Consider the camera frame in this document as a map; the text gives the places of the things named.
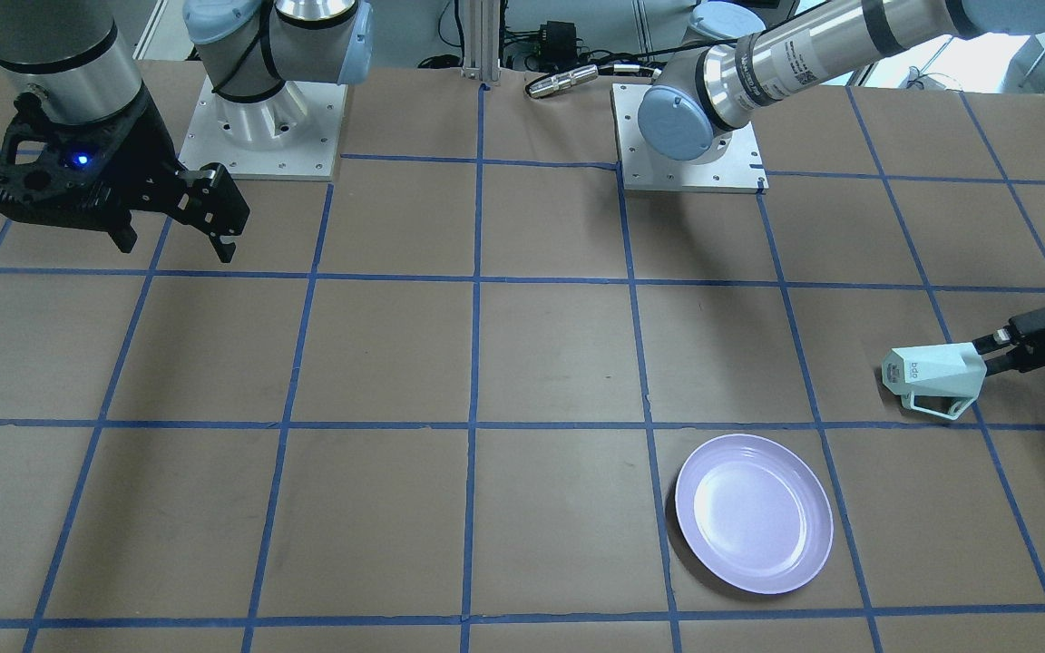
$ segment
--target metal connector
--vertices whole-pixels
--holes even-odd
[[[570,87],[580,86],[599,78],[599,66],[593,64],[577,67],[575,70],[553,74],[545,79],[539,79],[527,87],[526,94],[531,98],[545,98],[548,95],[555,95],[560,91],[566,91]]]

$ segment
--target table surface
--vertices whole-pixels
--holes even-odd
[[[180,143],[203,69],[141,69]],[[640,194],[607,84],[522,84],[374,70],[232,264],[0,216],[0,650],[1045,650],[1045,369],[877,373],[1045,306],[1045,98],[816,88],[767,194]],[[829,493],[799,590],[679,536],[728,433]]]

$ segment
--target white mounting plate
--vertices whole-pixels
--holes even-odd
[[[225,135],[212,102],[211,79],[204,78],[200,99],[183,140],[180,162],[192,169],[220,162],[235,179],[287,179],[295,182],[331,182],[341,144],[347,86],[298,81],[308,100],[312,123],[299,140],[280,149],[248,149]]]
[[[616,135],[623,162],[623,187],[629,190],[690,190],[701,193],[756,193],[768,189],[768,177],[760,159],[752,125],[738,129],[713,145],[723,154],[712,162],[715,153],[701,162],[677,162],[656,153],[640,133],[636,115],[643,95],[650,90],[643,84],[614,84],[610,87],[616,111]]]

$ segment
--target cable connector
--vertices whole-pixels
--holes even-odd
[[[549,75],[542,79],[536,79],[526,88],[526,94],[531,98],[545,98],[548,95],[555,95],[560,91],[566,91],[570,87],[586,84],[591,79],[599,78],[599,66],[591,64],[577,67],[575,70],[560,72]]]

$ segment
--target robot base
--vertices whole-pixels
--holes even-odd
[[[308,120],[301,138],[280,149],[249,149],[225,135],[211,79],[204,79],[200,99],[188,124],[180,162],[190,167],[220,162],[236,179],[287,179],[295,182],[331,182],[341,144],[347,86],[295,83],[307,99]]]
[[[701,193],[756,193],[768,189],[764,162],[756,144],[752,125],[726,136],[725,151],[712,162],[669,160],[648,145],[640,133],[635,116],[650,86],[614,84],[610,98],[616,111],[616,134],[623,162],[623,187],[627,190],[688,190]],[[713,158],[704,155],[700,161]]]

